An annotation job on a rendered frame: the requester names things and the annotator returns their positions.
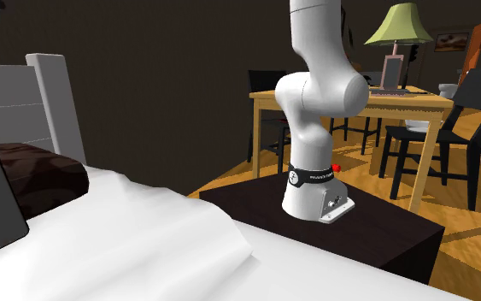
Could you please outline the dark brown pillow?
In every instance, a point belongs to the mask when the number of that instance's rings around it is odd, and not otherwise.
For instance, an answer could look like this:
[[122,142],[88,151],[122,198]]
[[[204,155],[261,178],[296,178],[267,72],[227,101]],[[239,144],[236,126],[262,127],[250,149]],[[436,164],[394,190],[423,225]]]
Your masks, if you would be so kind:
[[26,144],[0,144],[0,161],[27,220],[89,191],[83,164],[52,151]]

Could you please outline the black wooden chair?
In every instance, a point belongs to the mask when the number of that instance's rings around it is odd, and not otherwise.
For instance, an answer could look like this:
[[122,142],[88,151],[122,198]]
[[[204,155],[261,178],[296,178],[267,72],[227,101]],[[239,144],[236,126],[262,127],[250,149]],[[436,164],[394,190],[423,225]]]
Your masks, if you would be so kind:
[[[285,70],[249,70],[249,91],[271,91],[275,89],[278,81],[286,75]],[[269,125],[278,130],[278,138],[275,143],[261,145],[262,150],[271,151],[278,157],[278,173],[283,172],[284,147],[291,143],[286,134],[290,131],[288,121],[284,117],[262,119],[262,125]]]
[[[432,159],[439,161],[441,170],[437,172],[429,169],[431,177],[439,178],[445,186],[448,179],[465,180],[467,182],[467,204],[468,209],[476,209],[478,195],[478,177],[481,159],[481,123],[471,139],[464,139],[453,133],[455,123],[464,109],[481,110],[481,68],[473,68],[466,75],[462,84],[453,97],[454,107],[449,113],[447,120],[443,123],[437,136],[437,143],[440,146],[440,154]],[[411,141],[423,142],[425,140],[425,129],[411,127],[387,126],[384,150],[378,176],[384,177],[386,164],[390,156],[397,158],[396,170],[390,191],[390,198],[396,199],[403,174],[416,174],[415,169],[404,167],[405,160],[413,159],[420,161],[420,155],[408,152],[408,145]],[[466,146],[466,173],[453,174],[449,172],[449,150],[451,145]]]
[[[367,84],[369,86],[379,86],[381,82],[381,77],[382,77],[382,72],[381,71],[362,71],[361,75],[365,78],[367,81]],[[366,145],[367,145],[367,139],[374,135],[375,136],[375,147],[378,146],[379,140],[380,140],[380,132],[381,132],[381,126],[382,126],[382,119],[378,118],[377,119],[377,127],[375,129],[370,128],[370,123],[371,123],[371,118],[366,117],[365,118],[365,123],[363,128],[353,128],[349,126],[349,119],[344,118],[343,119],[343,124],[336,126],[335,125],[335,119],[331,118],[330,120],[330,128],[329,128],[329,133],[333,134],[334,131],[341,130],[343,132],[343,140],[347,141],[349,132],[353,133],[360,133],[362,135],[362,141],[361,141],[361,154],[365,154],[366,150]]]

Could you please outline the dark robot stand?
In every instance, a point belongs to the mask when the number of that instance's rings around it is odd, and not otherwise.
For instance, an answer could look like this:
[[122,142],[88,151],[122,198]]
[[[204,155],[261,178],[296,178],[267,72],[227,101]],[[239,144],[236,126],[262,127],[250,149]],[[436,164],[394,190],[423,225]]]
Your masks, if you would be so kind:
[[444,227],[348,185],[355,207],[331,224],[282,209],[287,174],[199,192],[231,218],[360,263],[428,284]]

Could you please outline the wooden table with green lamp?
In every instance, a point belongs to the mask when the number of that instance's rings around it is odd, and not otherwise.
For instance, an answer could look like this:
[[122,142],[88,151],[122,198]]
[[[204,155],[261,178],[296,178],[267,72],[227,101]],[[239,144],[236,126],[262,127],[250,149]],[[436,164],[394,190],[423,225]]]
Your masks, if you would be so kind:
[[[255,101],[275,98],[275,91],[263,91],[251,94]],[[436,95],[407,95],[403,97],[374,97],[369,91],[366,107],[358,114],[363,116],[392,118],[399,120],[428,121],[429,126],[425,136],[425,144],[419,161],[419,168],[414,182],[409,211],[416,213],[425,188],[432,153],[437,141],[437,135],[443,112],[451,106],[451,101]]]

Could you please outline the orange door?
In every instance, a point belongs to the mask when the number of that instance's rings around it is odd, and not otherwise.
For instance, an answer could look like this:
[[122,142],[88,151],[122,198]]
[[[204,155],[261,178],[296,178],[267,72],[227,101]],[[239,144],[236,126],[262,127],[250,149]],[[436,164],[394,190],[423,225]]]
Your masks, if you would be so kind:
[[479,54],[481,51],[481,23],[476,25],[472,30],[470,44],[467,49],[466,59],[461,70],[458,85],[460,86],[466,78],[469,71],[477,66]]

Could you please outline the framed wall picture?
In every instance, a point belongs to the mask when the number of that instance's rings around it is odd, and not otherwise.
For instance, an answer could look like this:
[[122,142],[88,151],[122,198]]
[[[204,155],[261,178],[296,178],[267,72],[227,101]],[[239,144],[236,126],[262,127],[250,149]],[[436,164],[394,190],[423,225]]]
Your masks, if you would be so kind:
[[468,37],[468,32],[439,33],[437,35],[434,51],[464,51],[466,49]]

